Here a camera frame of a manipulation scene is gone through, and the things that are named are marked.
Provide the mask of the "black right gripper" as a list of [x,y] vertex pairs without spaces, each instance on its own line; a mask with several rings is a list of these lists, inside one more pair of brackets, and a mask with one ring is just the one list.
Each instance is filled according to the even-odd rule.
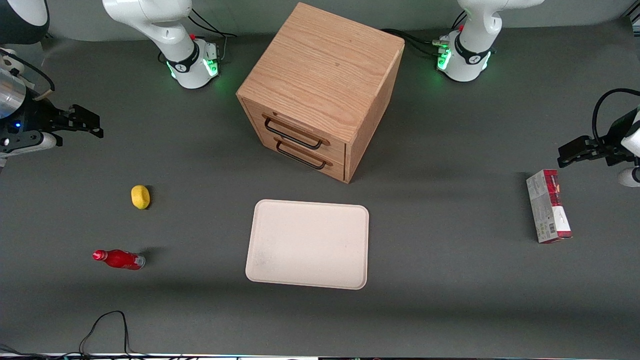
[[81,105],[73,104],[67,112],[55,107],[48,99],[34,101],[25,98],[19,107],[16,103],[1,102],[1,137],[7,138],[20,132],[39,131],[54,132],[85,132],[102,139],[105,136],[100,125],[100,116]]

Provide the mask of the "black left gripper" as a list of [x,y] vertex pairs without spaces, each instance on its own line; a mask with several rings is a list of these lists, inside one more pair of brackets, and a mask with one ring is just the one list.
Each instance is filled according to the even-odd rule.
[[[611,123],[606,135],[599,138],[609,167],[623,162],[639,162],[639,114],[627,112]],[[558,148],[557,165],[564,169],[576,162],[592,161],[599,155],[598,141],[590,136],[579,136],[574,143]]]

